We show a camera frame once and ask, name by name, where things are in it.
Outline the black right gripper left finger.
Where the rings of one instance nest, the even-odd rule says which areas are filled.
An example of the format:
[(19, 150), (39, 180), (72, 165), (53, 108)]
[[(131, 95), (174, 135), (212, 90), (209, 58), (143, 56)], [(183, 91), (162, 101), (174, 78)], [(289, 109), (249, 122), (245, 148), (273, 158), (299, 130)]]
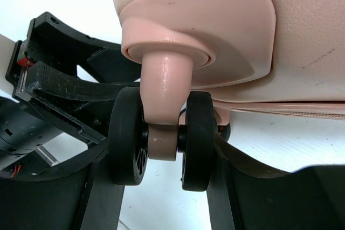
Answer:
[(93, 147), (86, 183), (72, 229), (117, 229), (125, 187), (113, 183), (107, 163), (107, 142)]

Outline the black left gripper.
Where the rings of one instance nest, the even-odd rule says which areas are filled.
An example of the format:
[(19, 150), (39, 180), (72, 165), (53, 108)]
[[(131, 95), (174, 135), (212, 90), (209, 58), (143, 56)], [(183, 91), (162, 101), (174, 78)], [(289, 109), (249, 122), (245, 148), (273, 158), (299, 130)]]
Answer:
[[(109, 109), (120, 90), (138, 82), (96, 83), (65, 74), (38, 62), (27, 71), (25, 90), (54, 110)], [(32, 107), (1, 97), (1, 177), (13, 178), (19, 160), (62, 133)]]

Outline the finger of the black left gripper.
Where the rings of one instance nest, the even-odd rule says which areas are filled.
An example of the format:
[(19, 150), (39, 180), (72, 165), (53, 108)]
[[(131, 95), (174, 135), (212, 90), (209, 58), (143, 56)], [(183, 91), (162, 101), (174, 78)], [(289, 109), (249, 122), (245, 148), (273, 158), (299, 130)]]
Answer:
[(71, 76), (80, 66), (99, 83), (134, 82), (141, 75), (141, 65), (123, 56), (119, 44), (83, 34), (49, 12), (30, 21), (25, 54)]

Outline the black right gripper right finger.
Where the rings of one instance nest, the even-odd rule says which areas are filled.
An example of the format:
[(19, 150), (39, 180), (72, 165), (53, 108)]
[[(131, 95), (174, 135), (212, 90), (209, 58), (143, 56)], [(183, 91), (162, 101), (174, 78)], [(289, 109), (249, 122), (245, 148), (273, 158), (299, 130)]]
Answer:
[(272, 179), (289, 173), (269, 166), (230, 145), (221, 136), (213, 139), (213, 167), (207, 189), (212, 229), (243, 229), (232, 169), (259, 179)]

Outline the pink hard-shell suitcase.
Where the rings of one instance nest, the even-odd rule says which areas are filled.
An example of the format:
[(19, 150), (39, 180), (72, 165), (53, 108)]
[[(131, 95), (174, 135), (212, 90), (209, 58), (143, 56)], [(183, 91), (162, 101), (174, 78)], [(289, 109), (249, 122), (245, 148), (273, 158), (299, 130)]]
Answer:
[(113, 0), (121, 52), (142, 66), (121, 90), (109, 154), (137, 185), (143, 159), (183, 153), (182, 187), (207, 189), (233, 111), (344, 119), (344, 0)]

